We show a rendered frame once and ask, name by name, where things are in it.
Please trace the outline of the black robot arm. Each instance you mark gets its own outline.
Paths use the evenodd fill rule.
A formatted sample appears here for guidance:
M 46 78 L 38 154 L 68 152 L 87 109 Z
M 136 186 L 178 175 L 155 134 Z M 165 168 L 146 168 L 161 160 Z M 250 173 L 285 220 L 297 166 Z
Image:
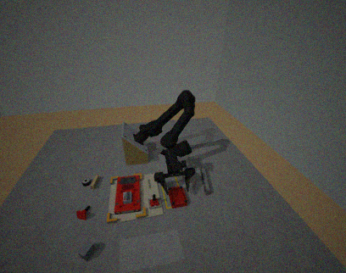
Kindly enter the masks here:
M 139 126 L 139 132 L 134 136 L 135 142 L 138 142 L 143 145 L 143 143 L 147 140 L 148 137 L 156 137 L 162 132 L 162 127 L 165 125 L 170 119 L 172 119 L 178 112 L 184 109 L 179 120 L 175 123 L 173 128 L 165 133 L 160 140 L 160 143 L 163 147 L 168 148 L 160 154 L 165 156 L 165 160 L 168 159 L 177 159 L 177 156 L 183 157 L 190 153 L 192 153 L 192 149 L 186 140 L 177 143 L 178 137 L 181 134 L 182 130 L 187 125 L 188 121 L 194 116 L 195 109 L 195 96 L 189 90 L 183 90 L 181 94 L 178 96 L 176 102 L 167 109 L 158 119 L 150 121 L 146 125 Z M 177 155 L 177 156 L 176 156 Z M 170 170 L 176 171 L 181 170 L 182 168 L 186 168 L 186 160 L 180 161 L 177 163 L 170 163 Z

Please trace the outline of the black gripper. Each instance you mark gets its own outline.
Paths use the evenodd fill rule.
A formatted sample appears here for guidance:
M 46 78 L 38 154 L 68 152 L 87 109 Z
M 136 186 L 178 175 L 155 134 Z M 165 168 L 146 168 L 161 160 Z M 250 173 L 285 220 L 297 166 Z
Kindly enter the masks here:
M 186 186 L 187 186 L 187 191 L 189 191 L 190 179 L 196 173 L 194 168 L 188 168 L 188 169 L 185 169 L 185 171 L 176 170 L 176 171 L 172 171 L 171 172 L 171 170 L 170 170 L 170 163 L 174 164 L 174 163 L 177 163 L 177 161 L 178 161 L 178 159 L 168 159 L 168 160 L 166 160 L 168 174 L 164 174 L 163 172 L 159 172 L 159 173 L 155 173 L 154 174 L 154 182 L 157 181 L 158 183 L 160 183 L 160 185 L 164 188 L 164 190 L 167 193 L 167 195 L 169 195 L 169 193 L 168 193 L 167 186 L 165 184 L 165 178 L 174 177 L 174 176 L 185 176 L 185 182 L 186 182 Z

